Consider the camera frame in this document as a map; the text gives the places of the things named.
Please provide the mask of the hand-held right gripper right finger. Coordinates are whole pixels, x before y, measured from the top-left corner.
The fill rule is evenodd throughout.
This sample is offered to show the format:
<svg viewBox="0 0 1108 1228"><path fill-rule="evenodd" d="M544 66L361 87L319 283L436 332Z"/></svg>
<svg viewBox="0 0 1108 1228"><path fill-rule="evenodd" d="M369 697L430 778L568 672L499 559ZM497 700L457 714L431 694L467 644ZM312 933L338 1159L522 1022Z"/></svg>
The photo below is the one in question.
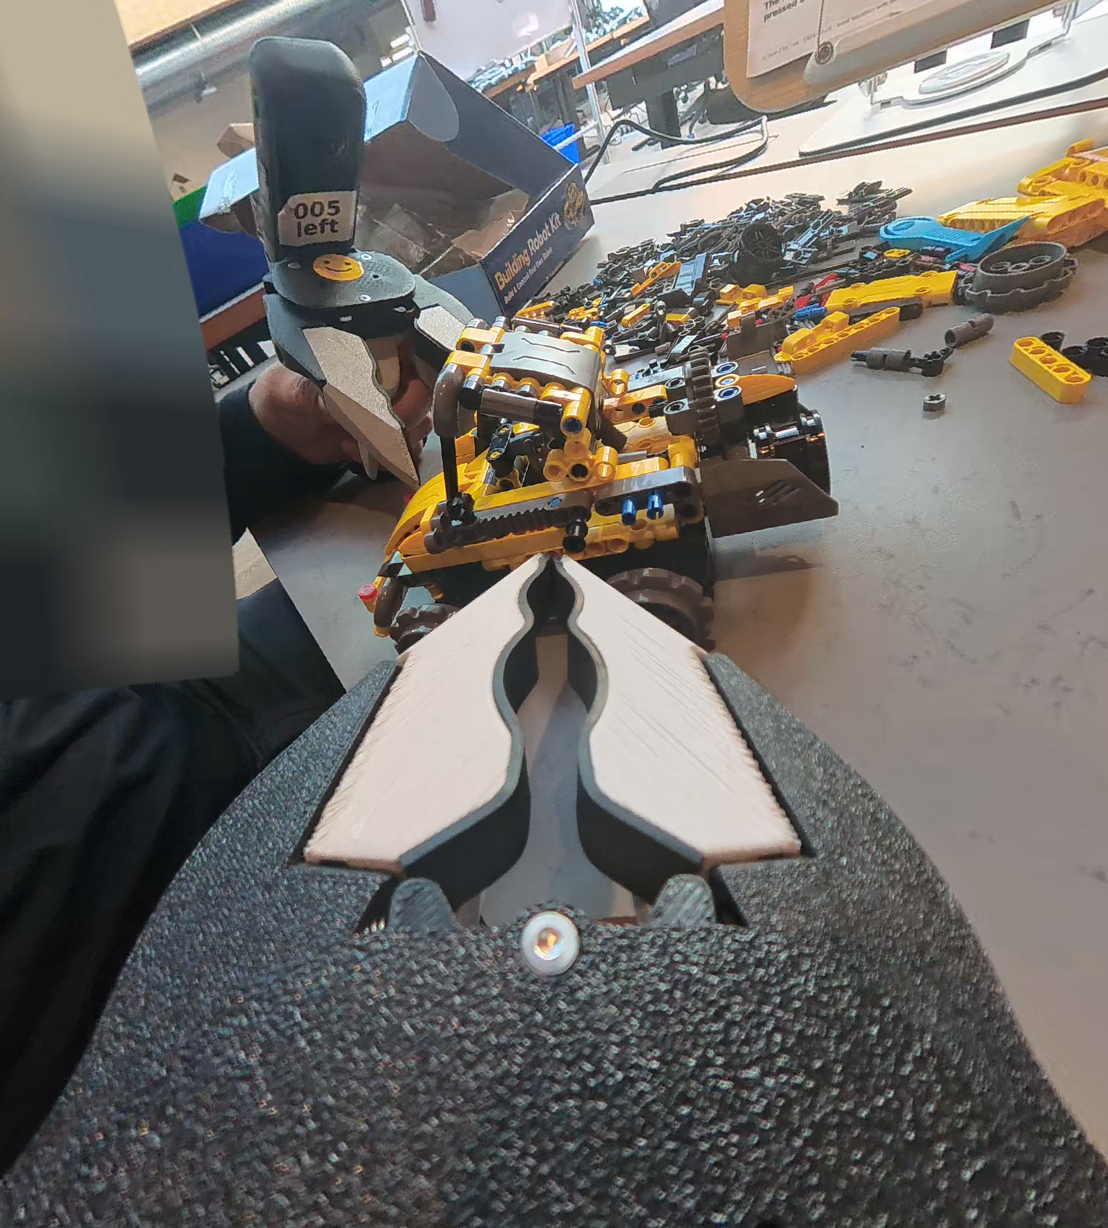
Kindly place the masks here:
<svg viewBox="0 0 1108 1228"><path fill-rule="evenodd" d="M586 706L576 823L589 861L644 923L667 883L708 888L721 868L797 859L792 819L713 682L708 653L585 566L552 563L567 676Z"/></svg>

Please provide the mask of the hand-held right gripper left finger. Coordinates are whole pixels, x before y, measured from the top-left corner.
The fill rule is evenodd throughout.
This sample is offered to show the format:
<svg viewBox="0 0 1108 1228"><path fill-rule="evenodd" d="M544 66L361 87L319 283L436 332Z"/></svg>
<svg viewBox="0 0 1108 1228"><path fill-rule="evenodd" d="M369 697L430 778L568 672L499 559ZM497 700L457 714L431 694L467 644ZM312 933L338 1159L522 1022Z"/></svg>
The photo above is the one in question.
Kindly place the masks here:
<svg viewBox="0 0 1108 1228"><path fill-rule="evenodd" d="M454 907L495 894L522 862L531 788L520 710L538 686L549 559L536 555L398 659L376 714L324 802L303 860L425 879Z"/></svg>

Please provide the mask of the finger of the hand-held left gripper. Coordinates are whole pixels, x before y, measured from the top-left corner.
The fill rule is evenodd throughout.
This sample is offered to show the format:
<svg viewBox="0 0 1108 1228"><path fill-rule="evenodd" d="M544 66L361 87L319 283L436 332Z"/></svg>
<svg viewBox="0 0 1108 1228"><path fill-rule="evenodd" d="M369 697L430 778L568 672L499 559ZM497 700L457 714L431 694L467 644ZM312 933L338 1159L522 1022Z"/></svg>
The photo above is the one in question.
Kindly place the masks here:
<svg viewBox="0 0 1108 1228"><path fill-rule="evenodd" d="M457 348L463 330L474 325L475 314L448 292L416 292L417 310L412 321L416 335L425 338L415 342L417 352L425 357L445 357Z"/></svg>
<svg viewBox="0 0 1108 1228"><path fill-rule="evenodd" d="M355 438L366 475L380 468L408 489L421 485L406 428L393 408L399 390L401 334L371 339L333 326L303 329L303 338L324 376L332 416Z"/></svg>

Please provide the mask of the yellow toy brick vehicle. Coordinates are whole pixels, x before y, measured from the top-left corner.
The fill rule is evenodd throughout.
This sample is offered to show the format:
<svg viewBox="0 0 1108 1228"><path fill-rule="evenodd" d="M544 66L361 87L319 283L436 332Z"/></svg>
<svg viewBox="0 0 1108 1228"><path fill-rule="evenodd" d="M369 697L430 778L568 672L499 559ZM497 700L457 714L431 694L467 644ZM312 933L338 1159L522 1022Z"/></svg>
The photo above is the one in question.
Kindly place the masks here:
<svg viewBox="0 0 1108 1228"><path fill-rule="evenodd" d="M712 356L721 448L690 425L683 369ZM538 555L587 568L701 648L712 646L713 545L838 515L822 417L767 355L737 365L692 344L617 365L600 325L474 324L435 388L440 472L421 485L361 589L376 637L413 646ZM508 506L593 504L586 525L431 555L433 526Z"/></svg>

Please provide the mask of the grey toothed rack piece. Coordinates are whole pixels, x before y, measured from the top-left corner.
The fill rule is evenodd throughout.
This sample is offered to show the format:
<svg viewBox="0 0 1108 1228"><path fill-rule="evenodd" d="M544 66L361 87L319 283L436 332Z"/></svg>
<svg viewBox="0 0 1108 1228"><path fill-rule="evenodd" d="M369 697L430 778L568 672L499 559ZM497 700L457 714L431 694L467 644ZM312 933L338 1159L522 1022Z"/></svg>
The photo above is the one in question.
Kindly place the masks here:
<svg viewBox="0 0 1108 1228"><path fill-rule="evenodd" d="M429 554L442 554L486 543L500 541L526 534L558 530L566 532L573 525L586 525L593 515L593 503L567 503L561 506L534 504L521 507L509 504L498 515L475 516L467 525L433 526L424 538Z"/></svg>

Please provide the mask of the person's left forearm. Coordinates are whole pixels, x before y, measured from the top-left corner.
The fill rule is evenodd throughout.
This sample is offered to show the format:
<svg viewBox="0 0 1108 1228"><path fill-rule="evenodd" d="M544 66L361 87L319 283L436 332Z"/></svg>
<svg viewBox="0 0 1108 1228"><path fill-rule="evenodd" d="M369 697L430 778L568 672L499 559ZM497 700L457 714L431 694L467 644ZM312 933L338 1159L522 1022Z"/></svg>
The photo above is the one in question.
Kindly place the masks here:
<svg viewBox="0 0 1108 1228"><path fill-rule="evenodd" d="M218 413L232 545L270 515L326 493L346 471L309 463L271 438L255 417L247 388L229 392Z"/></svg>

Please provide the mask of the person's left hand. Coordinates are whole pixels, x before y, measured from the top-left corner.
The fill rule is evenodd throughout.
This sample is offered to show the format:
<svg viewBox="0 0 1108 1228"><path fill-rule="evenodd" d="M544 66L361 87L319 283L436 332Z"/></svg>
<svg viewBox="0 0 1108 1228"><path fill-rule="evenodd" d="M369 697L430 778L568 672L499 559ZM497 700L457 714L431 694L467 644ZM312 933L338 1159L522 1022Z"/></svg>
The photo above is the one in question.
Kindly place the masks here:
<svg viewBox="0 0 1108 1228"><path fill-rule="evenodd" d="M399 350L399 387L392 407L404 424L410 453L420 460L433 430L433 389L424 380L412 347ZM274 440L316 466L362 466L358 443L330 413L323 392L298 373L274 364L250 389L255 419Z"/></svg>

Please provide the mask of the dark blue kit box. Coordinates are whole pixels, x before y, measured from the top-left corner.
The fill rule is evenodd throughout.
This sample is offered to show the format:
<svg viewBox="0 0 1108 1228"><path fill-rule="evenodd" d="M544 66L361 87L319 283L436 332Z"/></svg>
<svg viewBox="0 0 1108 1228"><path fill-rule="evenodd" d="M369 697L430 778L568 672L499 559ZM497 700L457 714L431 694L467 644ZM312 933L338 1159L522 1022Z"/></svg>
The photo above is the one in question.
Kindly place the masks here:
<svg viewBox="0 0 1108 1228"><path fill-rule="evenodd" d="M513 316L593 227L567 161L442 63L417 54L364 82L356 246L387 255L481 319ZM257 228L256 140L211 176L201 223Z"/></svg>

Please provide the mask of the dark grey gear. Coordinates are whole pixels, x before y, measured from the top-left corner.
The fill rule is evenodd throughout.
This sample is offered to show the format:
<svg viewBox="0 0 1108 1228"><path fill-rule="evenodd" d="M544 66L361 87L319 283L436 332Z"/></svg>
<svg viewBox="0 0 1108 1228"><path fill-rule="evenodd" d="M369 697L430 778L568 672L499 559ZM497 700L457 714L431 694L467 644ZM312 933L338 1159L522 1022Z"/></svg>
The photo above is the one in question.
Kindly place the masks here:
<svg viewBox="0 0 1108 1228"><path fill-rule="evenodd" d="M689 425L683 434L696 439L700 449L718 454L722 447L722 430L717 411L714 376L710 352L696 346L685 361L685 401Z"/></svg>

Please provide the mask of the black tyre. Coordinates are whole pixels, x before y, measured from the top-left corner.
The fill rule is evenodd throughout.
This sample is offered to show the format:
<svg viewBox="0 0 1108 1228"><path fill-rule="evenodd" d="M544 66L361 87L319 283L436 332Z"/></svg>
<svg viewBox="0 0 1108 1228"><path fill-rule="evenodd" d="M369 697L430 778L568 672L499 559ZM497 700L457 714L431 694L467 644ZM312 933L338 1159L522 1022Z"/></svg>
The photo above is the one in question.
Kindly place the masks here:
<svg viewBox="0 0 1108 1228"><path fill-rule="evenodd" d="M738 278L747 277L751 280L761 280L774 275L784 260L784 241L782 229L770 223L755 220L749 223L737 238L733 251L733 265L742 268L755 268L759 271L750 274L737 274Z"/></svg>

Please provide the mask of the cluttered background table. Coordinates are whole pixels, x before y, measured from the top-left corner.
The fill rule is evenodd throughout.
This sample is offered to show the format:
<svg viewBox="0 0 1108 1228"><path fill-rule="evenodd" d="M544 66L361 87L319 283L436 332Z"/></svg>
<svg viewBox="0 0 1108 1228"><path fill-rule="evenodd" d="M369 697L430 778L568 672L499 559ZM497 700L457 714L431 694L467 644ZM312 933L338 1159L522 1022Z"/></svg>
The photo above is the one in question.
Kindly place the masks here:
<svg viewBox="0 0 1108 1228"><path fill-rule="evenodd" d="M593 123L591 103L609 113L639 106L649 127L678 137L678 103L701 85L727 85L723 2L600 3L604 23L576 31L480 69L470 81L538 133Z"/></svg>

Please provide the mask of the pile of loose brick pieces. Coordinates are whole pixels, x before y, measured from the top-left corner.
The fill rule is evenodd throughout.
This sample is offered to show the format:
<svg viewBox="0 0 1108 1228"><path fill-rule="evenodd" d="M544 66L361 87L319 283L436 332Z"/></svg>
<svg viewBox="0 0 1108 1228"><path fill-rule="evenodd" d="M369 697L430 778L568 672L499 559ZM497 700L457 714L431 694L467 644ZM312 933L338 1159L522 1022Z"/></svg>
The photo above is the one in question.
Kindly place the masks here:
<svg viewBox="0 0 1108 1228"><path fill-rule="evenodd" d="M1108 236L1108 176L1080 158L1097 147L1077 142L1024 178L1015 195L929 218L969 232L1022 218L1003 247L1051 241L1076 260L1076 248ZM700 344L737 365L767 356L795 380L839 361L935 378L955 352L992 329L994 316L1007 314L956 300L958 282L976 264L947 265L938 254L900 251L879 238L886 223L915 218L897 215L909 193L874 181L834 206L804 192L755 199L718 222L683 223L667 238L608 254L590 283L532 301L517 321L602 326L614 361L628 370L673 361ZM781 228L783 261L773 277L738 278L760 271L733 264L740 233L756 220Z"/></svg>

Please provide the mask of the instruction sign board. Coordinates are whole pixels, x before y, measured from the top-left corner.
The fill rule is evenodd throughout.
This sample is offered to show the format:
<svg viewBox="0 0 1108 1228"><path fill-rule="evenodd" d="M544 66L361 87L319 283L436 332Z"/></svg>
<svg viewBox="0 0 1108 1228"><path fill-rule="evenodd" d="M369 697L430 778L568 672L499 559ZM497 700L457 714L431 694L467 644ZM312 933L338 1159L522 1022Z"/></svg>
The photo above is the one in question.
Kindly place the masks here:
<svg viewBox="0 0 1108 1228"><path fill-rule="evenodd" d="M755 113L800 106L850 85L873 98L887 74L909 63L935 64L950 48L987 32L1022 26L1058 11L1061 30L1002 50L999 39L979 57L928 76L889 105L937 105L1019 72L1033 57L1069 36L1077 3L1048 2L726 2L724 68L738 100Z"/></svg>

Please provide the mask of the short yellow beam brick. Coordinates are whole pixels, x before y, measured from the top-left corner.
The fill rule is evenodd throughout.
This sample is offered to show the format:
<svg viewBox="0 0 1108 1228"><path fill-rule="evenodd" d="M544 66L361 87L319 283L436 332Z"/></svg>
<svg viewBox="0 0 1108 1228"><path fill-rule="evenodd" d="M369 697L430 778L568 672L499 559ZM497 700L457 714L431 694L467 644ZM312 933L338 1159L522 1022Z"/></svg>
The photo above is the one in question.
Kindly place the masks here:
<svg viewBox="0 0 1108 1228"><path fill-rule="evenodd" d="M1060 405L1080 405L1093 381L1089 371L1038 337L1014 342L1011 366Z"/></svg>

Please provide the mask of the dark grey toothed wheel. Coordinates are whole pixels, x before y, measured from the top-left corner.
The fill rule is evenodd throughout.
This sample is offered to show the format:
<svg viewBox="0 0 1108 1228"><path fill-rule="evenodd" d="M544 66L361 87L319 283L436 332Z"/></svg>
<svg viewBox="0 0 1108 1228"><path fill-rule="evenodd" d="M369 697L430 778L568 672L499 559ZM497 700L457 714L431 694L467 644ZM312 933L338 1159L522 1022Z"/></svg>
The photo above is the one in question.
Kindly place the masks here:
<svg viewBox="0 0 1108 1228"><path fill-rule="evenodd" d="M1021 312L1060 297L1079 261L1058 242L1012 243L961 277L956 300L987 314Z"/></svg>

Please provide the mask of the white sign base plate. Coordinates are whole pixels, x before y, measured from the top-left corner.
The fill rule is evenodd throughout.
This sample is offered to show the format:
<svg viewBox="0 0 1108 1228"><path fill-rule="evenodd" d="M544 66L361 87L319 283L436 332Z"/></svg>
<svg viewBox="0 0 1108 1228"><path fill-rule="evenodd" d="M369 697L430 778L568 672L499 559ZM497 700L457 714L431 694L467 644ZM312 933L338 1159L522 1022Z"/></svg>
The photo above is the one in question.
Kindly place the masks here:
<svg viewBox="0 0 1108 1228"><path fill-rule="evenodd" d="M1108 3L1067 3L841 92L809 159L1039 103L1108 77Z"/></svg>

